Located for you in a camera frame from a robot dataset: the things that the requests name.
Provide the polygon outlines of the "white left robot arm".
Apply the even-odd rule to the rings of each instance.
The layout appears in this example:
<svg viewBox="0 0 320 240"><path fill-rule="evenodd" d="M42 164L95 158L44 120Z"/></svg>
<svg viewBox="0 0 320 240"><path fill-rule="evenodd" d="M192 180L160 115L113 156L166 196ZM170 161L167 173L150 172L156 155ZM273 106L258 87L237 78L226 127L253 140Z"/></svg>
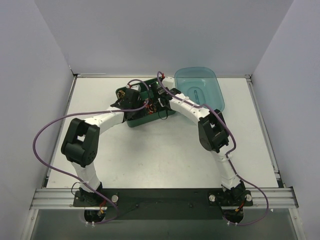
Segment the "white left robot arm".
<svg viewBox="0 0 320 240"><path fill-rule="evenodd" d="M103 198L95 193L101 192L102 183L97 177L94 159L98 153L100 134L111 127L131 119L142 108L144 101L138 87L127 88L108 109L107 113L86 119L71 120L62 143L61 153L71 162L77 176L82 179L80 197L91 202L101 202Z"/></svg>

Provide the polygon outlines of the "green compartment organizer box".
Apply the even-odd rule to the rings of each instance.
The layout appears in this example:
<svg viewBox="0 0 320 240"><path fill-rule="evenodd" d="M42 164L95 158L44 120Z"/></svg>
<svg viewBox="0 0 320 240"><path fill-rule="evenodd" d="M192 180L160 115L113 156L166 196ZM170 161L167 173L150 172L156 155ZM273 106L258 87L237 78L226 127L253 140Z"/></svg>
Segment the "green compartment organizer box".
<svg viewBox="0 0 320 240"><path fill-rule="evenodd" d="M158 81L157 78L152 78L152 79L148 79L148 80L145 80L145 81L142 81L142 82L139 82L139 81L135 81L136 83L134 83L133 81L130 81L129 84L130 85L136 85L136 84L139 84L141 86L141 92L140 92L140 97L142 98L142 100L144 101L144 107L147 106L147 104L149 103L149 97L152 97L153 94L151 92L151 88L149 87L149 85L151 83L153 83L154 81ZM120 90L120 89L127 89L126 86L124 87L120 87L118 88L117 90ZM137 126L140 126L140 125L143 125L143 124L146 124L146 123L149 123L149 122L152 122L152 121L155 121L155 120L158 120L160 119L158 117L158 114L157 113L154 113L154 114L151 114L151 115L146 115L146 117L144 118L140 118L140 119L137 119L137 120L133 120L133 121L126 121L127 122L127 125L130 127L130 128L134 128L134 127L137 127Z"/></svg>

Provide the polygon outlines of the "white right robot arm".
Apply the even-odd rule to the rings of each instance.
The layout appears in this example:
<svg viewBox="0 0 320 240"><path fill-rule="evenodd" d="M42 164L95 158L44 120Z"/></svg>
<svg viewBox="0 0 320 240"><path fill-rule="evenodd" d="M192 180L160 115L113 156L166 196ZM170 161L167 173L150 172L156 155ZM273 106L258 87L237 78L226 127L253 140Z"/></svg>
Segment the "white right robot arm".
<svg viewBox="0 0 320 240"><path fill-rule="evenodd" d="M239 177L230 156L236 149L236 141L222 113L206 104L197 104L176 88L166 88L161 80L156 80L150 87L154 100L161 107L176 111L197 125L200 144L211 152L215 160L224 198L229 202L245 198L244 181Z"/></svg>

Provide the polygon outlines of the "teal transparent plastic tub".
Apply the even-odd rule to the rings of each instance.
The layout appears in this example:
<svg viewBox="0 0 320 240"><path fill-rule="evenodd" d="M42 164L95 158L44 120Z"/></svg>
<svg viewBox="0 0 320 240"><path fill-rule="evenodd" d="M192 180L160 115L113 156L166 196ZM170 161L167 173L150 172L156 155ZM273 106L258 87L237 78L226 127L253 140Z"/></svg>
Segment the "teal transparent plastic tub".
<svg viewBox="0 0 320 240"><path fill-rule="evenodd" d="M216 74L207 67L186 67L175 75L175 88L198 105L207 104L222 112L225 102Z"/></svg>

